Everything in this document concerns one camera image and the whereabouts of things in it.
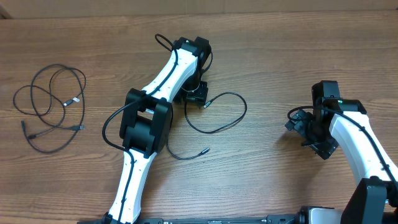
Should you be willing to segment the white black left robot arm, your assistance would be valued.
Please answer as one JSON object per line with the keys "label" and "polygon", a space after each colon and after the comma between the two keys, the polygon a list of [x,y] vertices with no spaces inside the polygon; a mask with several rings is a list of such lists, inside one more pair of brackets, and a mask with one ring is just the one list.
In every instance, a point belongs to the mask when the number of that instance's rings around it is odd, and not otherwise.
{"label": "white black left robot arm", "polygon": [[211,56],[207,39],[184,37],[172,42],[170,59],[157,77],[141,90],[130,89],[122,114],[119,147],[124,154],[116,198],[102,223],[136,223],[150,165],[164,148],[172,124],[172,103],[206,103],[208,87],[201,77]]}

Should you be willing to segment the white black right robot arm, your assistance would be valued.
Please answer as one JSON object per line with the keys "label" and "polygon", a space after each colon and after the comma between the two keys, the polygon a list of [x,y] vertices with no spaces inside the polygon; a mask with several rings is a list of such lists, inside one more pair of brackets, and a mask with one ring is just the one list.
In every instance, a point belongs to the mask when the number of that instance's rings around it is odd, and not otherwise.
{"label": "white black right robot arm", "polygon": [[312,105],[287,113],[285,127],[304,138],[303,146],[329,159],[341,148],[356,182],[343,210],[304,206],[291,223],[397,223],[397,166],[374,134],[359,100],[344,99],[338,82],[322,80],[312,86]]}

